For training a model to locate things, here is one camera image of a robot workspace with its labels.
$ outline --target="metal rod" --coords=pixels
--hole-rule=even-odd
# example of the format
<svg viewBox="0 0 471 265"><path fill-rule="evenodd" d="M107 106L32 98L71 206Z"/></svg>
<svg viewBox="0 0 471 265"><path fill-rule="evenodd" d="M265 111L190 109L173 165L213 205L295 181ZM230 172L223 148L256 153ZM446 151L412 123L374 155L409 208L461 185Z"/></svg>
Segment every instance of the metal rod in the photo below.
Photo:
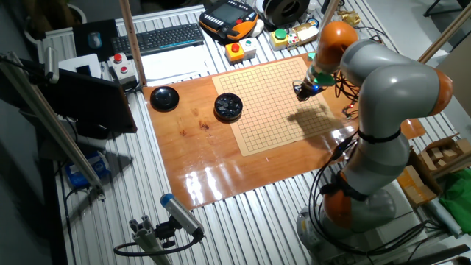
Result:
<svg viewBox="0 0 471 265"><path fill-rule="evenodd" d="M128 0L119 0L121 5L121 13L123 14L124 27L127 32L127 40L130 42L132 58L134 59L135 68L138 71L139 84L147 85L144 67L142 66L141 51L139 50L138 37L135 35L134 23L132 22L132 14L130 3Z"/></svg>
<svg viewBox="0 0 471 265"><path fill-rule="evenodd" d="M7 58L14 63L22 65L21 61L13 52L9 52ZM0 70L4 72L8 80L13 84L21 97L23 97L29 107L38 116L49 133L51 133L52 137L54 137L88 182L95 189L100 190L98 192L102 192L102 182L80 151L79 147L75 144L74 140L72 140L72 137L68 134L67 130L59 122L51 105L49 105L47 100L44 98L39 88L29 82L26 72L9 63L0 63Z"/></svg>
<svg viewBox="0 0 471 265"><path fill-rule="evenodd" d="M450 26L435 40L430 47L420 56L417 60L419 63L427 63L430 58L445 44L463 25L463 23L471 16L471 4L468 4L466 8L458 15L458 17L451 22Z"/></svg>
<svg viewBox="0 0 471 265"><path fill-rule="evenodd" d="M319 35L322 35L322 30L324 29L325 25L329 24L329 22L332 20L333 14L336 12L339 2L340 0L330 1L327 11L325 11L324 17L322 18L319 25Z"/></svg>

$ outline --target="spool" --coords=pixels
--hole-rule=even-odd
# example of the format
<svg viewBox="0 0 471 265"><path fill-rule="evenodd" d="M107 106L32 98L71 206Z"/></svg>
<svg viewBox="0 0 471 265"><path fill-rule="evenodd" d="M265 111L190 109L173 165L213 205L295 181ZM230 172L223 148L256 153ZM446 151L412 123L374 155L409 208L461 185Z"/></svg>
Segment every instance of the spool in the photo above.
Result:
<svg viewBox="0 0 471 265"><path fill-rule="evenodd" d="M265 19L276 27L295 22L308 9L309 0L265 0Z"/></svg>

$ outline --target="metal table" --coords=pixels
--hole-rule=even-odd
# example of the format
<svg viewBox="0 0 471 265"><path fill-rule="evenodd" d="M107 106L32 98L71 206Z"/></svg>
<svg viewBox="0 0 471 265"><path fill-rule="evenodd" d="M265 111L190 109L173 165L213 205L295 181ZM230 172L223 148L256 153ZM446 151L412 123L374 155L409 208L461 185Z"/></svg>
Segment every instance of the metal table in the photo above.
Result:
<svg viewBox="0 0 471 265"><path fill-rule="evenodd" d="M344 9L356 10L360 14L360 27L371 26L386 32L365 0L346 1ZM196 6L135 16L135 29L136 32L145 32L196 23L203 11L203 6ZM317 13L315 17L320 19L322 15ZM116 25L119 35L126 35L123 20L117 19ZM224 47L217 45L206 34L205 40L205 63L208 71L192 78L312 52L317 45L314 42L292 51L273 52L269 46L269 34L264 32L258 37L261 49L257 50L256 58L230 66L224 57ZM388 40L385 42L390 49L395 48L393 43ZM48 46L58 50L59 60L76 57L72 28L46 33L46 39L38 44L41 62L43 51ZM104 78L112 79L108 73L105 73ZM70 264L152 264L150 258L116 256L113 248L132 241L129 220L140 219L143 215L148 215L154 225L168 220L169 215L160 206L159 200L162 194L171 190L146 102L140 91L129 94L128 100L138 131L136 134L120 135L107 142L105 155L112 171L109 177L103 179L107 198L98 201L84 192L79 192L72 194L64 205L61 198L71 189L64 177L56 176ZM443 113L420 121L427 134L410 140L415 150L422 150L430 142L456 133ZM341 164L331 166L330 170L326 170L324 178L329 178L340 166ZM203 244L172 254L173 263L311 263L308 251L297 237L295 222L299 211L308 203L309 186L315 173L316 171L306 172L193 210L195 217L203 224L207 238ZM66 212L70 226L66 221ZM409 215L416 221L421 217L421 214ZM388 227L378 228L381 229L387 232ZM176 240L177 246L183 246L191 239L184 232L178 232ZM138 248L133 247L129 251L138 251Z"/></svg>

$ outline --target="emergency stop button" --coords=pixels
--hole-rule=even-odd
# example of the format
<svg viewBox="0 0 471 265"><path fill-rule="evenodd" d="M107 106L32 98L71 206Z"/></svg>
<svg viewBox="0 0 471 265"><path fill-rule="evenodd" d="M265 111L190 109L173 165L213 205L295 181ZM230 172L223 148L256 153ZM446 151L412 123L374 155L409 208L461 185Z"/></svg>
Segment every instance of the emergency stop button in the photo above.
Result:
<svg viewBox="0 0 471 265"><path fill-rule="evenodd" d="M121 56L121 54L115 54L115 63L120 63L123 61L123 57Z"/></svg>

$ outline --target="red object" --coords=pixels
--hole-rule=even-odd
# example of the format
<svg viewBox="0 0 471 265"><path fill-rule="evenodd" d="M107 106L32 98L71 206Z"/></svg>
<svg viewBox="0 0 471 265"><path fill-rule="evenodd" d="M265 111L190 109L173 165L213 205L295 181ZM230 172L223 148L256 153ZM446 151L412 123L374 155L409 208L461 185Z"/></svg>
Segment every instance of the red object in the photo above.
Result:
<svg viewBox="0 0 471 265"><path fill-rule="evenodd" d="M233 52L238 52L239 50L239 46L237 43L234 43L231 47L230 47L230 50L233 51Z"/></svg>
<svg viewBox="0 0 471 265"><path fill-rule="evenodd" d="M115 62L120 63L123 60L123 57L120 54L115 54Z"/></svg>

